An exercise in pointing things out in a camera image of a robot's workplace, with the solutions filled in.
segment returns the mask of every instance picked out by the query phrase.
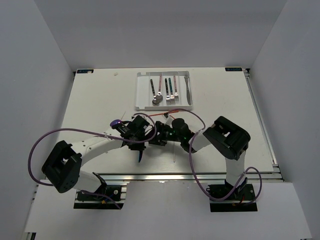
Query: purple cap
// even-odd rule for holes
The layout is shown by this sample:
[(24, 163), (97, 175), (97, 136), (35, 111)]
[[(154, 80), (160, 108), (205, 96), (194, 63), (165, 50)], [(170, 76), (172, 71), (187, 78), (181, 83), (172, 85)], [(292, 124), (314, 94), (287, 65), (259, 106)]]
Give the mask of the purple cap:
[(110, 127), (112, 127), (113, 125), (119, 124), (119, 123), (121, 123), (121, 120), (115, 119), (112, 122), (110, 122)]

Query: wall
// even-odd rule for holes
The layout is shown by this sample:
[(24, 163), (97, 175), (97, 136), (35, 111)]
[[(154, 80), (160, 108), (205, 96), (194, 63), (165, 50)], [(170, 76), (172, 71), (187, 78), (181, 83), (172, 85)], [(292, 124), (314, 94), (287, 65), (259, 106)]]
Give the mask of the wall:
[(284, 178), (320, 239), (320, 2), (289, 0), (252, 70), (253, 90)]
[(35, 0), (77, 68), (251, 67), (287, 0)]
[[(33, 0), (1, 1), (0, 45), (0, 233), (18, 240), (36, 186), (27, 169), (30, 148), (59, 127), (73, 76)], [(53, 141), (36, 149), (37, 177)]]

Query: silver knife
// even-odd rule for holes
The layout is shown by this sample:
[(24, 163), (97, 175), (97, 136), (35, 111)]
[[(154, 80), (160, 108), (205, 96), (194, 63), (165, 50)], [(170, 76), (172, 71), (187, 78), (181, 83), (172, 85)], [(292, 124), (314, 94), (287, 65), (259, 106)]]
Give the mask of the silver knife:
[(189, 89), (189, 76), (184, 76), (185, 85), (186, 85), (186, 100), (188, 101), (188, 104), (191, 106), (191, 91)]

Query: cutlery tray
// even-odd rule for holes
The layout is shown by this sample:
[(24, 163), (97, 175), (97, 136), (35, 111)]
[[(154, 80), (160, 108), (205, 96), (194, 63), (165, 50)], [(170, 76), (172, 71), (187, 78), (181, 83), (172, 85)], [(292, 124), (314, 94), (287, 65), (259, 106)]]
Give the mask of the cutlery tray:
[[(154, 94), (152, 92), (151, 82), (153, 81), (155, 94), (158, 94), (159, 91), (159, 82), (160, 76), (162, 78), (161, 81), (161, 94), (162, 101), (158, 105), (153, 104)], [(174, 84), (174, 76), (176, 79), (176, 90), (178, 93), (178, 101), (173, 101), (172, 98), (167, 101), (167, 92), (166, 92), (166, 82), (167, 79), (167, 87), (168, 93), (171, 96), (169, 78), (171, 79), (171, 86), (173, 95), (175, 95), (175, 84)], [(187, 98), (187, 85), (185, 81), (185, 76), (187, 76), (188, 89), (189, 89), (189, 102)], [(170, 109), (187, 109), (191, 110), (193, 107), (193, 99), (192, 99), (192, 86), (190, 81), (190, 75), (188, 71), (164, 71), (164, 72), (139, 72), (136, 78), (136, 93), (135, 93), (135, 109), (137, 111), (157, 111), (157, 110), (170, 110)]]

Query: tabletop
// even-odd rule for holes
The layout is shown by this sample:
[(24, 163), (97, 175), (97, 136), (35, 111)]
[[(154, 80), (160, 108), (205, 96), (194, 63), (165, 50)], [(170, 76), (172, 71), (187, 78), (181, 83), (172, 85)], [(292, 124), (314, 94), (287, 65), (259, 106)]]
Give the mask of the tabletop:
[[(193, 100), (192, 111), (207, 126), (224, 116), (245, 129), (251, 136), (246, 152), (245, 167), (253, 166), (261, 172), (272, 172), (272, 156), (242, 71), (212, 68), (124, 68), (94, 69), (93, 73), (76, 73), (62, 128), (77, 128), (102, 133), (114, 119), (130, 120), (135, 110), (138, 73), (189, 71)], [(202, 123), (188, 112), (174, 113), (183, 118), (192, 131)], [(156, 116), (154, 120), (163, 121)], [(77, 132), (61, 132), (58, 140), (67, 143), (91, 138)], [(226, 172), (225, 158), (207, 146), (194, 153), (193, 162), (198, 173)], [(102, 154), (86, 163), (82, 169), (105, 174), (187, 174), (191, 173), (188, 153), (178, 143), (165, 147), (148, 145), (138, 163), (139, 153), (127, 147)]]

